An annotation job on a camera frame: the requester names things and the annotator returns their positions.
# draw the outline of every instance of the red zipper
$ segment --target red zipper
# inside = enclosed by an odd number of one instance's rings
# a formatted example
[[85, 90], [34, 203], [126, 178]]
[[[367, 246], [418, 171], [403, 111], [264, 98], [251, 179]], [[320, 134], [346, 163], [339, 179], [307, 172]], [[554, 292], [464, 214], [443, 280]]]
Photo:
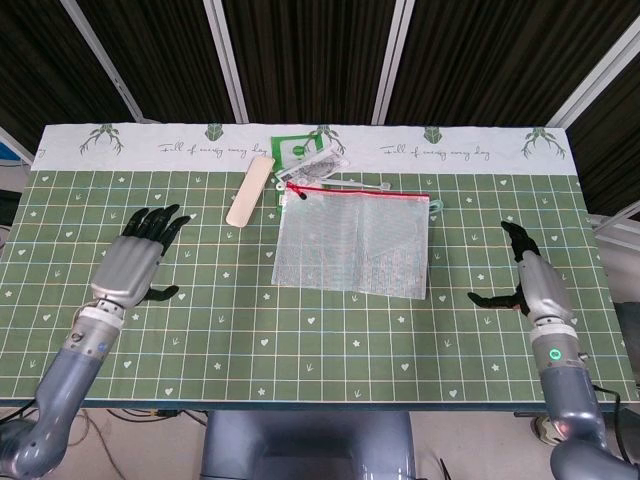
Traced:
[[301, 198], [303, 198], [302, 195], [304, 195], [304, 190], [309, 190], [312, 192], [325, 192], [325, 193], [360, 193], [363, 195], [380, 195], [380, 196], [386, 196], [386, 197], [431, 198], [431, 195], [429, 195], [428, 193], [372, 192], [370, 190], [337, 190], [335, 188], [303, 187], [301, 185], [297, 185], [292, 182], [287, 182], [287, 188], [290, 188], [292, 191], [296, 192], [298, 195], [300, 195]]

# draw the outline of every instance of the green indicator light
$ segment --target green indicator light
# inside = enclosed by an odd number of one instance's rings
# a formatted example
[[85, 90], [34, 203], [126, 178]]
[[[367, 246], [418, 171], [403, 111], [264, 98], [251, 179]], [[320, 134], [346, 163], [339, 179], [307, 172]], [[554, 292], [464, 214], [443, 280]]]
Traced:
[[562, 358], [562, 352], [557, 348], [552, 348], [549, 350], [549, 357], [551, 360], [560, 360]]

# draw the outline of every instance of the green grid mat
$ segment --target green grid mat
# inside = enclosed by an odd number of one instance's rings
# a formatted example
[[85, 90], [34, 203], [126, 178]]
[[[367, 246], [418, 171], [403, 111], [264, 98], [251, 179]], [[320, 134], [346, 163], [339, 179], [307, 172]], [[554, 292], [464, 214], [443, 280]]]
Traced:
[[192, 220], [155, 285], [171, 301], [127, 312], [89, 398], [181, 401], [543, 400], [529, 322], [466, 293], [513, 292], [501, 219], [523, 225], [563, 275], [593, 380], [637, 400], [576, 177], [344, 174], [441, 198], [426, 300], [271, 285], [280, 216], [268, 183], [249, 225], [224, 215], [242, 173], [33, 174], [0, 265], [0, 397], [29, 398], [68, 334], [109, 243], [142, 206]]

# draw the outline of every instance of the robotic hand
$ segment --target robotic hand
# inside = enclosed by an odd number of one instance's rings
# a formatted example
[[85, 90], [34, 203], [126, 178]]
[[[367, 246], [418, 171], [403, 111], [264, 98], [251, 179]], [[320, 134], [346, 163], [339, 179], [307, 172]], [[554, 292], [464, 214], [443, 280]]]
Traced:
[[0, 423], [0, 476], [39, 478], [62, 461], [71, 423], [124, 324], [124, 312], [143, 300], [168, 300], [178, 292], [150, 287], [160, 260], [190, 217], [168, 227], [178, 205], [136, 212], [109, 247], [92, 281], [94, 302], [81, 307], [70, 335], [36, 391], [36, 422]]
[[565, 323], [573, 312], [562, 278], [524, 228], [501, 225], [511, 237], [520, 283], [510, 296], [468, 295], [482, 308], [519, 308], [533, 325], [530, 340], [547, 411], [566, 439], [551, 454], [553, 475], [558, 480], [640, 479], [639, 466], [620, 460], [607, 447], [586, 355], [580, 353], [575, 330]]

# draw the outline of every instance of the plastic packaging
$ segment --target plastic packaging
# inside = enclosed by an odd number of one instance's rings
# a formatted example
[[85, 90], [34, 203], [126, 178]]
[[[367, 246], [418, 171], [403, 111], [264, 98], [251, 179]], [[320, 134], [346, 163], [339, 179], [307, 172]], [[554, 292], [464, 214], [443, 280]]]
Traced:
[[429, 195], [288, 184], [274, 285], [424, 299]]

